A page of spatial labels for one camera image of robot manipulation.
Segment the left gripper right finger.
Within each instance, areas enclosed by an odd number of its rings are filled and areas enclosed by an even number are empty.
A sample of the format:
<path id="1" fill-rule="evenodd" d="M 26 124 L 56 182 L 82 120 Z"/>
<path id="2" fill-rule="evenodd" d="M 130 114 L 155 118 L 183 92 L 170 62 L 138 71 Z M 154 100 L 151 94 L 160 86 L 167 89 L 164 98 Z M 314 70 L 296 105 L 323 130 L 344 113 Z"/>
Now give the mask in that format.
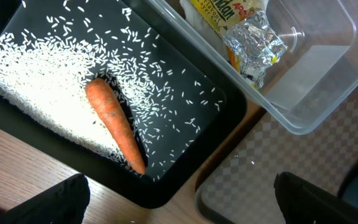
<path id="1" fill-rule="evenodd" d="M 273 187 L 286 224 L 358 224 L 358 208 L 290 172 Z"/>

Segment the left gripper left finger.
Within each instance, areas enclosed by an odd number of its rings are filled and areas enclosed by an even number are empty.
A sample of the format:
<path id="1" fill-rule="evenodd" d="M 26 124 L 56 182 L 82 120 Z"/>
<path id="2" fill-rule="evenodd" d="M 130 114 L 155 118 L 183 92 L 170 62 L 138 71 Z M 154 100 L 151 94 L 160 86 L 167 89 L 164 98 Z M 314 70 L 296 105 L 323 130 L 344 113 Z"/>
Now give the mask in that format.
<path id="1" fill-rule="evenodd" d="M 0 215 L 0 224 L 82 224 L 90 203 L 84 174 L 75 174 Z"/>

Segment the orange carrot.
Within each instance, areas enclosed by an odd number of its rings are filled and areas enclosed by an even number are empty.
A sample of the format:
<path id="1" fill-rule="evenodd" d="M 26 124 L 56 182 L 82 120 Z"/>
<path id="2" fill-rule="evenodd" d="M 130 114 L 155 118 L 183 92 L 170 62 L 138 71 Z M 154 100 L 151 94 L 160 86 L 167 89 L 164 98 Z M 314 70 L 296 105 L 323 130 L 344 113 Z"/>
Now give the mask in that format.
<path id="1" fill-rule="evenodd" d="M 106 81 L 97 78 L 86 84 L 85 93 L 90 105 L 107 127 L 126 161 L 135 172 L 145 174 L 146 168 L 142 154 L 113 89 Z"/>

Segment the white rice pile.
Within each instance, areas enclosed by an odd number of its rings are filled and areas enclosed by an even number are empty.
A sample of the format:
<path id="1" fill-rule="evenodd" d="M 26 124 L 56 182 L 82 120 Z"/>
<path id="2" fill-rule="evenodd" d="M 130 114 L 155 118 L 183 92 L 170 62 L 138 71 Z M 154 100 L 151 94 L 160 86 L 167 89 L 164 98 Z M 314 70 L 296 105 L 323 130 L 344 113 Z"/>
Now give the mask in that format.
<path id="1" fill-rule="evenodd" d="M 159 180 L 218 117 L 226 94 L 123 1 L 19 1 L 0 34 L 0 95 L 60 136 L 131 167 L 85 86 L 113 89 Z"/>

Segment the foil snack wrapper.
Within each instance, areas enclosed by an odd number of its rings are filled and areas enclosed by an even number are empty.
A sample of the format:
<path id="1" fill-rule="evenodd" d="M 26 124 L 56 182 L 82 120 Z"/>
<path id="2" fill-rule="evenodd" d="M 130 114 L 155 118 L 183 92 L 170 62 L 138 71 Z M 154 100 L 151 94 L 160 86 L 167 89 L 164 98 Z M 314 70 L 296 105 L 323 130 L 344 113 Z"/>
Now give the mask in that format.
<path id="1" fill-rule="evenodd" d="M 223 41 L 231 65 L 254 88 L 262 88 L 266 70 L 280 60 L 287 45 L 271 28 L 267 1 L 190 0 Z"/>

